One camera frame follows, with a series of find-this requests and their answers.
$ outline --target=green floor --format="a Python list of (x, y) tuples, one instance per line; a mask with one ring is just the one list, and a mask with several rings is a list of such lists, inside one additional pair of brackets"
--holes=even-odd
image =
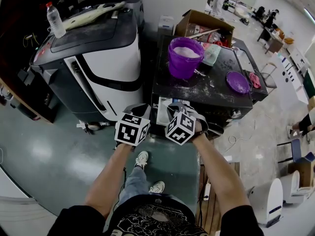
[[(61, 107), (54, 124), (32, 121), (9, 105), (0, 105), (0, 148), (3, 168), (52, 213), (82, 204), (84, 197), (113, 153), (114, 127), (95, 135), (76, 128), (78, 120)], [(163, 180), (192, 210), (197, 205), (199, 160), (192, 144), (176, 145), (148, 137), (127, 162), (131, 172), (138, 152), (149, 153), (145, 168), (149, 184)]]

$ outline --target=red cloth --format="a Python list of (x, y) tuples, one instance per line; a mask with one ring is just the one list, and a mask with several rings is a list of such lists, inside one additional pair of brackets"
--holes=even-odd
[(259, 77), (256, 74), (250, 73), (250, 80), (252, 81), (252, 86), (254, 88), (261, 88)]

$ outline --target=black t-shirt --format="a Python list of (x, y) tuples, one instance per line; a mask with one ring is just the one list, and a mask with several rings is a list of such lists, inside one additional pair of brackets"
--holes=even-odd
[[(52, 226), (54, 235), (101, 235), (105, 218), (90, 206), (63, 209)], [(185, 205), (156, 195), (138, 195), (120, 205), (111, 218), (107, 236), (204, 236), (195, 216)], [(240, 206), (222, 217), (221, 236), (263, 236), (251, 206)]]

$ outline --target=purple plate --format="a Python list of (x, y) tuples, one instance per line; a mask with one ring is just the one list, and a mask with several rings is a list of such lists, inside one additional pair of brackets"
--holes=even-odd
[(229, 86), (238, 93), (248, 93), (250, 90), (250, 85), (247, 79), (240, 73), (235, 71), (230, 71), (227, 73), (226, 81)]

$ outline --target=purple bucket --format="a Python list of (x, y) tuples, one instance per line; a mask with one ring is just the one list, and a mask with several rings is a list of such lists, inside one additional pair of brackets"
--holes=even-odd
[[(175, 53), (176, 47), (188, 47), (197, 53), (198, 58), (187, 58)], [(205, 55), (203, 47), (196, 41), (186, 37), (174, 38), (168, 46), (169, 72), (175, 78), (189, 79), (200, 65)]]

